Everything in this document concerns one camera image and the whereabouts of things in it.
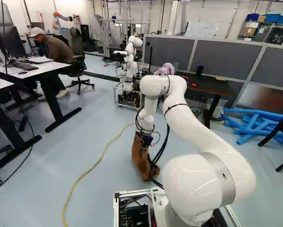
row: keyboard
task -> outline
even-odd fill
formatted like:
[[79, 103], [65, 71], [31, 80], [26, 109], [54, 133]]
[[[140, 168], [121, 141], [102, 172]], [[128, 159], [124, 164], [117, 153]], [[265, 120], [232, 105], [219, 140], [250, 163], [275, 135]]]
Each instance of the keyboard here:
[[21, 63], [21, 62], [15, 62], [13, 65], [15, 67], [19, 68], [19, 69], [26, 70], [26, 71], [31, 71], [31, 70], [39, 69], [36, 66], [30, 65], [30, 64], [26, 64], [26, 63]]

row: black table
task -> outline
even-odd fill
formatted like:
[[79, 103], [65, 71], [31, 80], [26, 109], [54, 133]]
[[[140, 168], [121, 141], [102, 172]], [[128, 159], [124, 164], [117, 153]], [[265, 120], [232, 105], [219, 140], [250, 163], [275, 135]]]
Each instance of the black table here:
[[[30, 96], [28, 96], [27, 98], [22, 98], [17, 90], [23, 90], [25, 93], [28, 93]], [[24, 89], [23, 87], [13, 89], [11, 91], [11, 94], [15, 100], [15, 103], [6, 106], [6, 110], [8, 111], [15, 109], [22, 104], [30, 103], [42, 96], [41, 94], [34, 92], [33, 90]]]
[[209, 76], [196, 76], [192, 73], [185, 73], [178, 71], [176, 73], [186, 79], [188, 83], [188, 89], [202, 91], [214, 95], [214, 99], [209, 110], [203, 110], [204, 125], [210, 128], [210, 120], [212, 119], [213, 113], [219, 103], [221, 96], [234, 97], [235, 94], [230, 88], [227, 81], [216, 80]]

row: white robotic arm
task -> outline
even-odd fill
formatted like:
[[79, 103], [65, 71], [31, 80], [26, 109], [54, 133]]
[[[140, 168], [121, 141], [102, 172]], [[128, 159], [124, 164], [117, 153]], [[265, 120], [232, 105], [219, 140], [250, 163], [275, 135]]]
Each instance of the white robotic arm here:
[[133, 81], [133, 75], [138, 71], [137, 62], [134, 61], [136, 55], [136, 47], [142, 46], [142, 40], [131, 35], [129, 37], [125, 51], [114, 51], [113, 54], [122, 54], [125, 56], [125, 80], [128, 82]]
[[146, 101], [138, 123], [150, 132], [158, 96], [168, 95], [163, 103], [168, 125], [199, 153], [171, 159], [163, 169], [163, 186], [173, 213], [188, 225], [200, 226], [210, 219], [214, 209], [249, 197], [256, 187], [256, 177], [233, 146], [193, 115], [184, 99], [186, 89], [186, 81], [179, 76], [144, 76], [140, 91]]
[[55, 29], [55, 34], [56, 35], [60, 35], [60, 30], [61, 30], [61, 25], [60, 25], [60, 21], [59, 18], [64, 20], [64, 21], [73, 21], [72, 17], [64, 17], [62, 14], [58, 13], [58, 12], [54, 12], [53, 13], [53, 28]]

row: computer monitor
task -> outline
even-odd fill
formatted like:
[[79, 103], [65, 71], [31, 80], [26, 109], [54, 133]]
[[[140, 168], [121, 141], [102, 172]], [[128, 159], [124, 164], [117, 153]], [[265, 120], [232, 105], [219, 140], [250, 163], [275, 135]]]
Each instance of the computer monitor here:
[[[5, 22], [5, 26], [13, 26], [13, 22], [8, 10], [8, 6], [6, 4], [3, 3], [3, 9], [4, 9], [4, 22]], [[0, 1], [0, 26], [3, 26], [3, 14], [2, 14], [2, 10], [1, 10], [1, 1]]]
[[3, 53], [4, 50], [8, 50], [10, 55], [16, 58], [27, 56], [17, 28], [14, 26], [5, 27], [5, 41], [3, 27], [0, 27], [0, 49]]

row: yellow extension cord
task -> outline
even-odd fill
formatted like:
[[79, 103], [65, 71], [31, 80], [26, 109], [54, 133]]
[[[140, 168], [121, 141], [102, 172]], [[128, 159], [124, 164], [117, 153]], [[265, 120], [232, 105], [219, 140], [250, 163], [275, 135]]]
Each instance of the yellow extension cord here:
[[72, 186], [71, 191], [70, 191], [70, 194], [69, 194], [69, 196], [68, 196], [68, 198], [67, 198], [66, 204], [64, 205], [64, 208], [62, 209], [62, 223], [63, 223], [64, 227], [68, 227], [68, 225], [67, 225], [67, 223], [66, 223], [66, 219], [65, 219], [65, 216], [66, 216], [66, 209], [67, 209], [67, 206], [69, 205], [69, 202], [70, 202], [70, 199], [71, 199], [71, 195], [72, 195], [72, 193], [73, 193], [73, 191], [74, 191], [74, 189], [75, 189], [77, 183], [78, 183], [82, 178], [84, 178], [88, 173], [90, 173], [93, 169], [95, 169], [95, 167], [101, 162], [101, 160], [102, 160], [102, 158], [104, 157], [104, 155], [105, 155], [105, 153], [106, 153], [108, 147], [110, 146], [110, 144], [113, 143], [116, 139], [118, 139], [118, 138], [123, 134], [123, 132], [125, 131], [125, 129], [126, 129], [127, 127], [131, 126], [131, 125], [133, 125], [133, 124], [129, 124], [129, 125], [127, 125], [126, 127], [124, 127], [124, 128], [122, 129], [121, 133], [120, 133], [118, 136], [114, 137], [112, 140], [110, 140], [110, 141], [107, 143], [107, 145], [105, 146], [105, 148], [104, 148], [104, 150], [103, 150], [102, 155], [99, 157], [99, 159], [98, 159], [98, 161], [95, 163], [95, 165], [92, 166], [92, 167], [91, 167], [88, 171], [86, 171], [84, 174], [82, 174], [82, 175], [78, 178], [78, 180], [75, 182], [75, 184]]

